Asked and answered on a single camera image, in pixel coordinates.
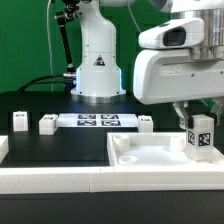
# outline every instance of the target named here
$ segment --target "small white block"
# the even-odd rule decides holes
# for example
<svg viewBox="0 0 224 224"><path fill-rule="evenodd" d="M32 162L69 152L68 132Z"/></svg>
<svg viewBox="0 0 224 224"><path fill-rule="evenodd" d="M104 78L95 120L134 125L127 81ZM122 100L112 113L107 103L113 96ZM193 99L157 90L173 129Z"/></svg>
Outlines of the small white block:
<svg viewBox="0 0 224 224"><path fill-rule="evenodd" d="M58 128L58 115L46 114L39 121L40 135L53 135Z"/></svg>
<svg viewBox="0 0 224 224"><path fill-rule="evenodd" d="M28 116L27 112L18 111L13 112L13 130L28 131Z"/></svg>
<svg viewBox="0 0 224 224"><path fill-rule="evenodd" d="M213 160L214 119L195 115L194 128L187 130L186 153L194 160Z"/></svg>
<svg viewBox="0 0 224 224"><path fill-rule="evenodd" d="M140 133L152 133L153 132L153 120L151 116L139 116L138 117L138 131Z"/></svg>

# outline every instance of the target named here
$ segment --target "green wall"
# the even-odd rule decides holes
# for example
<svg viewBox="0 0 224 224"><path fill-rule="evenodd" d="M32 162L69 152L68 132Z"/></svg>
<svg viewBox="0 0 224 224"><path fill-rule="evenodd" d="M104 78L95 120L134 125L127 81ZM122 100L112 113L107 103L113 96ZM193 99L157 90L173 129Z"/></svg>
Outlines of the green wall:
<svg viewBox="0 0 224 224"><path fill-rule="evenodd" d="M17 90L31 79L50 75L47 43L46 9L48 0L0 1L0 93ZM62 41L54 15L63 9L60 0L51 6L51 35L54 74L63 73L66 63ZM136 0L133 13L142 31L169 20L168 14L157 12L148 0ZM102 8L104 17L117 28L117 64L122 69L123 88L132 91L133 69L137 54L138 32L128 8ZM68 36L76 67L81 63L81 33L79 21L68 24ZM30 90L51 90L50 86Z"/></svg>

